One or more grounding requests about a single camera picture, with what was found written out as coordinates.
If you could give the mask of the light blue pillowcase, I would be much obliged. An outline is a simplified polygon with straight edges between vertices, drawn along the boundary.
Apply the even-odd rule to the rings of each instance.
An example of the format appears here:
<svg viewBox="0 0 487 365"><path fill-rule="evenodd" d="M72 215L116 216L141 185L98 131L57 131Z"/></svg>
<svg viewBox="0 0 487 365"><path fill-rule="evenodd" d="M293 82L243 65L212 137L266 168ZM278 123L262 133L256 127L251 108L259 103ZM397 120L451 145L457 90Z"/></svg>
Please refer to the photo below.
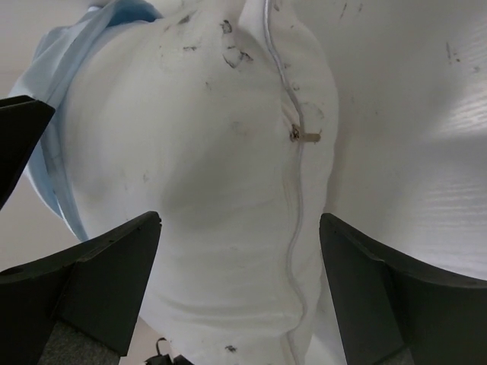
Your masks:
<svg viewBox="0 0 487 365"><path fill-rule="evenodd" d="M75 24L55 27L42 38L30 67L17 79L10 97L28 96L55 112L35 144L24 173L43 203L64 220L82 242L88 240L68 183L61 151L61 116L68 88L97 39L111 27L151 23L162 17L147 1L112 1L90 7Z"/></svg>

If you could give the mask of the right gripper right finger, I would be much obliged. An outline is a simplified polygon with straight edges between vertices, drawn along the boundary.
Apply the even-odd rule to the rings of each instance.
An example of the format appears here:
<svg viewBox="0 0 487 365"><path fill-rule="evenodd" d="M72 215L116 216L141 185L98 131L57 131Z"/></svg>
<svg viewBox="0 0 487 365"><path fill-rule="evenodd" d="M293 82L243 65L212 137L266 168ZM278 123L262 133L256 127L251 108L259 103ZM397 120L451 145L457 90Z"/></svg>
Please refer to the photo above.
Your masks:
<svg viewBox="0 0 487 365"><path fill-rule="evenodd" d="M332 214L320 244L348 364L484 364L486 282L371 239Z"/></svg>

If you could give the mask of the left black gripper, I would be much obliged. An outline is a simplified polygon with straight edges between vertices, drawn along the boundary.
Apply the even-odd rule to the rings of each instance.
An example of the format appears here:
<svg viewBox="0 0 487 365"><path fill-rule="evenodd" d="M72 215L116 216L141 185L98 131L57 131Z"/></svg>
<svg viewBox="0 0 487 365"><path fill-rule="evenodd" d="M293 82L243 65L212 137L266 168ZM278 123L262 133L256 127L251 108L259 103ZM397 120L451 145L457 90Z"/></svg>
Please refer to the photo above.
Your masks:
<svg viewBox="0 0 487 365"><path fill-rule="evenodd" d="M1 205L14 191L55 109L29 96L1 100Z"/></svg>

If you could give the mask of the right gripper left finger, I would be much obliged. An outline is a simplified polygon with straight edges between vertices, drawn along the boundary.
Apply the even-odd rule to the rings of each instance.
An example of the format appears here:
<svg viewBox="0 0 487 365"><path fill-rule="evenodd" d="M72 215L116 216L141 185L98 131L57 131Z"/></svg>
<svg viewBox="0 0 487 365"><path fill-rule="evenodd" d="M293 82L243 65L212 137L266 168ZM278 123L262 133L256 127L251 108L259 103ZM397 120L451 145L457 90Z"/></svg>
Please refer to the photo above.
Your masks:
<svg viewBox="0 0 487 365"><path fill-rule="evenodd" d="M153 211L1 273L3 364L118 364L161 232Z"/></svg>

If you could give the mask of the white pillow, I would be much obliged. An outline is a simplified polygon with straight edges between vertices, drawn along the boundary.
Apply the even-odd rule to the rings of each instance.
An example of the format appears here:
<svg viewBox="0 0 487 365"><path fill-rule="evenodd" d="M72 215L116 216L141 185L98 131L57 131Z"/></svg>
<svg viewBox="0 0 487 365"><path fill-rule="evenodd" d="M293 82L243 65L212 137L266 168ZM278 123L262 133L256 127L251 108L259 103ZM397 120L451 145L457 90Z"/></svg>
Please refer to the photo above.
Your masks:
<svg viewBox="0 0 487 365"><path fill-rule="evenodd" d="M156 211L141 317L194 364L302 364L338 95L291 1L197 1L106 30L62 111L88 236Z"/></svg>

